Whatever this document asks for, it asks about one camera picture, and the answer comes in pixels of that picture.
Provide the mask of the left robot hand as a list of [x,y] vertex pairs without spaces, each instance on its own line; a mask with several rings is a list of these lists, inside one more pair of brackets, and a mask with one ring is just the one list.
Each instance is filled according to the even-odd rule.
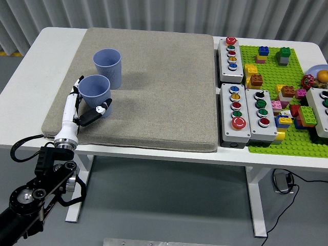
[[[84,99],[89,110],[78,115],[79,104]],[[78,145],[78,129],[111,113],[110,81],[103,75],[81,76],[67,97],[60,132],[54,138],[58,148],[74,150]]]

